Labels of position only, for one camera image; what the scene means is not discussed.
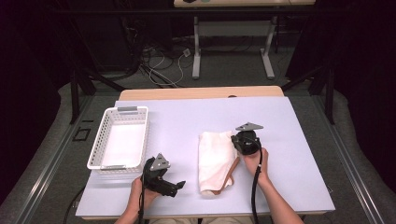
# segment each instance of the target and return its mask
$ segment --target white plastic basket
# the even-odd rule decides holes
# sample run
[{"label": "white plastic basket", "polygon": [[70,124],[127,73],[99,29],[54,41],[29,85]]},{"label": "white plastic basket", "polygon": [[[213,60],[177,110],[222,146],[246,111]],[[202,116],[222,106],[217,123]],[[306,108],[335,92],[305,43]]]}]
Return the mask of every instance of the white plastic basket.
[{"label": "white plastic basket", "polygon": [[100,174],[142,172],[148,114],[145,106],[108,108],[93,143],[88,169]]}]

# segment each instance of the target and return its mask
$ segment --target white towel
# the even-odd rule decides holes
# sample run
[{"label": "white towel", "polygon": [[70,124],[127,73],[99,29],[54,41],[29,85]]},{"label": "white towel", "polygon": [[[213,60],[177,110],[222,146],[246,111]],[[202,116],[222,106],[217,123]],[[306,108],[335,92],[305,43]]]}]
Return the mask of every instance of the white towel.
[{"label": "white towel", "polygon": [[233,184],[231,173],[239,162],[232,132],[200,134],[199,186],[204,195],[218,195]]}]

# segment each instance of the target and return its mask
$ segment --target desk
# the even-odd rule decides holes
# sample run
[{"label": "desk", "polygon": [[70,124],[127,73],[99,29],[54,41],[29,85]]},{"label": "desk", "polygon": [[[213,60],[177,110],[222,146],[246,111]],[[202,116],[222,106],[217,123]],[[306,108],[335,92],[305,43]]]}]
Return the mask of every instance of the desk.
[{"label": "desk", "polygon": [[[186,3],[183,0],[175,0],[175,7],[287,7],[306,6],[315,4],[315,0],[197,0]],[[201,64],[201,50],[199,47],[200,35],[258,35],[266,36],[265,46],[260,49],[262,62],[267,78],[275,78],[270,59],[269,49],[275,31],[276,17],[270,21],[221,21],[221,22],[199,22],[198,17],[194,17],[194,63],[192,67],[192,78],[199,78]]]},{"label": "desk", "polygon": [[[224,98],[230,95],[237,97]],[[334,210],[290,101],[279,87],[124,91],[116,106],[127,105],[148,106],[146,157],[161,152],[172,164],[163,178],[172,183],[187,181],[175,198],[157,199],[145,212],[147,218],[251,215],[253,177],[243,164],[233,172],[234,185],[220,195],[205,197],[198,188],[198,135],[202,131],[234,132],[235,127],[247,121],[264,126],[257,135],[270,153],[269,176],[296,212],[322,214]],[[76,216],[117,218],[127,204],[131,182],[138,175],[92,172]],[[259,189],[257,211],[260,215],[269,214]]]}]

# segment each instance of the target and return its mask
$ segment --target wrist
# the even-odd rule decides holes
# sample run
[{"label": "wrist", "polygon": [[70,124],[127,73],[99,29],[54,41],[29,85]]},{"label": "wrist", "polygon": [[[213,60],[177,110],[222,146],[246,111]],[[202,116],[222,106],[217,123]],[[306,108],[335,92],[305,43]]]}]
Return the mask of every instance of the wrist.
[{"label": "wrist", "polygon": [[124,213],[117,220],[116,224],[131,224],[134,223],[138,218],[138,211],[135,210],[125,210]]},{"label": "wrist", "polygon": [[263,187],[268,187],[272,185],[271,179],[268,175],[265,175],[263,173],[261,173],[259,175],[259,185],[263,188]]}]

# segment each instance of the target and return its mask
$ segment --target wire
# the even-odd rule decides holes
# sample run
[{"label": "wire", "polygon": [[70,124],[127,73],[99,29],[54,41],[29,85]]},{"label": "wire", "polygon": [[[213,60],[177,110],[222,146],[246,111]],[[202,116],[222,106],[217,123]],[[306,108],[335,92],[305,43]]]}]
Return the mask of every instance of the wire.
[{"label": "wire", "polygon": [[81,192],[82,192],[84,189],[85,189],[85,186],[82,187],[82,189],[78,191],[78,193],[74,196],[73,200],[70,202],[69,206],[67,207],[67,210],[66,210],[66,212],[64,213],[64,224],[67,223],[67,218],[69,217],[69,212],[70,212],[70,209],[71,209],[72,206],[73,206],[73,202],[76,200],[76,198],[81,194]]},{"label": "wire", "polygon": [[140,198],[139,198],[139,224],[143,223],[143,215],[145,213],[145,174],[146,174],[146,170],[143,169],[143,174],[142,174],[142,192],[140,193]]},{"label": "wire", "polygon": [[[160,50],[159,50],[159,52],[161,53],[161,57],[163,57],[163,60],[161,62],[161,63],[163,63],[164,59],[165,59],[165,55]],[[148,54],[148,61],[146,61],[148,67],[151,67],[151,66],[149,66],[149,62],[150,62],[151,58],[154,58],[154,57],[158,57],[158,56],[156,56],[156,55],[152,56],[150,53]],[[174,59],[169,57],[169,56],[167,56],[167,58],[170,59],[170,63],[168,65],[166,65],[166,66],[162,66],[161,68],[158,68],[159,64],[157,64],[156,65],[157,70],[164,70],[164,69],[169,68],[170,66],[172,66],[172,64],[174,63]]]},{"label": "wire", "polygon": [[260,148],[259,151],[260,151],[260,162],[259,165],[257,166],[256,174],[254,175],[253,178],[253,185],[251,187],[251,210],[253,212],[253,218],[255,224],[259,224],[259,218],[257,217],[257,211],[256,211],[256,187],[257,187],[257,182],[259,181],[259,174],[262,172],[262,149]]},{"label": "wire", "polygon": [[[144,64],[140,64],[140,66],[139,66],[139,70],[142,72],[142,74],[146,74],[146,75],[149,75],[149,68],[146,66],[146,65],[144,65]],[[160,80],[162,80],[163,82],[165,82],[166,83],[166,80],[163,78],[163,77],[158,77],[157,76],[157,74],[154,74],[155,75],[155,77],[156,78],[159,78]],[[152,83],[156,83],[156,81],[155,80],[153,80],[153,77],[148,77],[149,79],[150,79],[150,81],[152,82]]]},{"label": "wire", "polygon": [[154,67],[152,67],[152,68],[149,69],[148,76],[151,77],[151,74],[152,74],[152,73],[155,73],[155,74],[157,74],[158,76],[161,76],[161,77],[165,78],[166,80],[170,81],[170,83],[162,84],[162,83],[155,82],[155,81],[153,81],[153,80],[151,80],[151,81],[152,81],[154,84],[160,85],[160,86],[175,86],[175,87],[177,87],[176,84],[177,84],[178,82],[180,82],[181,79],[183,79],[183,77],[184,77],[183,69],[182,69],[181,66],[180,66],[180,59],[181,59],[181,57],[183,57],[183,56],[184,56],[184,54],[181,54],[181,55],[178,57],[178,61],[177,61],[178,68],[179,68],[179,70],[180,70],[180,72],[181,72],[181,76],[180,76],[180,78],[178,79],[178,81],[172,81],[172,80],[170,80],[169,78],[167,78],[166,76],[164,76],[163,74],[161,74],[160,72],[154,70],[154,68],[156,68],[158,65],[160,65],[160,64],[163,62],[164,56],[163,56],[163,59],[162,59],[157,65],[155,65]]}]

